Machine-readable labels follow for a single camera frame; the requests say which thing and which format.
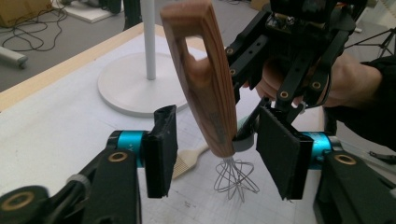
gray floor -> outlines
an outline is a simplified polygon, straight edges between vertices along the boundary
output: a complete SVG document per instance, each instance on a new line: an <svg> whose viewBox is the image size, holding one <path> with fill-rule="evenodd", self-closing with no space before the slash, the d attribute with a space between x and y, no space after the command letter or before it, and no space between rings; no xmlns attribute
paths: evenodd
<svg viewBox="0 0 396 224"><path fill-rule="evenodd" d="M156 23L162 24L159 17L159 10L164 5L173 2L172 0L156 0ZM218 16L219 28L223 38L224 45L229 45L235 36L251 21L257 14L257 11L249 7L249 3L240 2L237 5L228 3L228 1L213 1L213 5ZM45 14L40 16L41 21L56 21L57 15ZM28 56L26 68L21 70L14 64L8 64L0 61L0 91L4 91L29 77L51 68L57 63L63 62L70 57L77 55L85 49L120 33L123 29L123 14L98 21L96 23L88 23L68 16L66 20L60 21L62 32L56 40L56 46L49 51L26 51L21 52ZM27 26L25 29L34 31L42 28L42 24L36 26ZM0 43L7 38L13 36L10 29L0 28ZM45 45L42 49L48 49L53 45L53 40L59 28L55 22L49 24L49 27L37 33L36 35L43 39ZM39 42L29 36L34 46L38 46ZM29 46L25 41L13 38L5 44L8 49L27 49Z"/></svg>
<svg viewBox="0 0 396 224"><path fill-rule="evenodd" d="M157 24L161 24L158 11L165 4L170 2L172 2L172 0L157 0L155 2ZM213 4L223 44L225 46L231 44L236 35L241 32L257 14L257 11L250 8L249 3L247 2L240 2L237 5L233 5L227 0L214 0ZM40 18L41 21L55 21L56 19L56 15L53 14L46 14ZM73 57L83 50L120 33L123 28L123 15L119 14L93 24L80 21L69 16L66 20L59 22L59 25L62 27L62 32L56 40L56 46L54 49L49 51L32 50L24 52L24 54L29 57L29 61L26 64L27 66L25 69L21 70L15 65L6 64L0 61L0 91L4 91L29 77L33 77L53 65ZM362 32L354 33L347 42L347 45L388 30L386 27L375 25L367 21L360 22L358 27L362 29ZM12 33L8 32L8 30L9 29L0 28L0 43L3 43L7 38L12 36ZM54 37L58 31L59 28L56 26L56 23L52 23L48 29L37 34L44 40L45 48L48 48L53 44ZM388 35L381 35L367 43L380 44L387 36ZM394 40L389 47L393 50L393 46ZM11 49L23 49L26 48L27 45L20 39L14 38L11 42L7 42L6 47ZM361 61L371 61L377 57L380 50L381 48L374 46L353 47L346 51ZM383 149L380 146L361 140L354 133L343 127L342 124L340 124L338 135L358 147L368 146L371 148Z"/></svg>

wooden whisk handle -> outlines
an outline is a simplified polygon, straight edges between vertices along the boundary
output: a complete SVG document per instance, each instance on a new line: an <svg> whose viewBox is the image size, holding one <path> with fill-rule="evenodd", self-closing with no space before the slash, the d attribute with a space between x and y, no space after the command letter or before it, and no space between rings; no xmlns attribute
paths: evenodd
<svg viewBox="0 0 396 224"><path fill-rule="evenodd" d="M228 61L210 0L189 0L161 10L163 29L181 87L211 151L234 154L236 112ZM186 38L201 36L207 57L196 61Z"/></svg>

whisk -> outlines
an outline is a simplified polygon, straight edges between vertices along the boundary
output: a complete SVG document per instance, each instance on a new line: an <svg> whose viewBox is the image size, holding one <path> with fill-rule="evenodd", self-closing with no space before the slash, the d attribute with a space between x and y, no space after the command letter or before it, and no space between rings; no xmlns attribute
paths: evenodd
<svg viewBox="0 0 396 224"><path fill-rule="evenodd" d="M163 7L163 28L182 90L210 150L223 161L216 167L215 190L236 192L244 201L244 190L258 192L248 177L250 162L235 161L236 110L233 83L219 27L210 0L188 0ZM204 40L207 57L196 61L186 43L189 36Z"/></svg>

black sleeve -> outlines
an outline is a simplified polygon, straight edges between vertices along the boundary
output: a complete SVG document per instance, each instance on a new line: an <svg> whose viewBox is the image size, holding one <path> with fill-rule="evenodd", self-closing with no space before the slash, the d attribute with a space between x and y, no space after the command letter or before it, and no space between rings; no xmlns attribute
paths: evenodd
<svg viewBox="0 0 396 224"><path fill-rule="evenodd" d="M325 113L361 137L396 151L396 56L363 64L377 68L383 76L377 101L367 110L337 106L326 107Z"/></svg>

person's hand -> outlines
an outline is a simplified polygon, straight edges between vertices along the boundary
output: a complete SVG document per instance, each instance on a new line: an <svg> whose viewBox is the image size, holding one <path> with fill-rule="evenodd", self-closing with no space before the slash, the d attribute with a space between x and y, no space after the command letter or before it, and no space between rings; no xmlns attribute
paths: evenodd
<svg viewBox="0 0 396 224"><path fill-rule="evenodd" d="M311 67L303 85L309 82L315 66ZM262 69L262 80L256 86L260 97L276 98L284 77L275 61L267 61ZM367 65L359 63L352 56L344 53L338 57L332 66L332 85L329 96L323 106L349 106L364 108L375 99L375 92L382 80L380 72ZM295 104L301 102L301 97L294 100Z"/></svg>

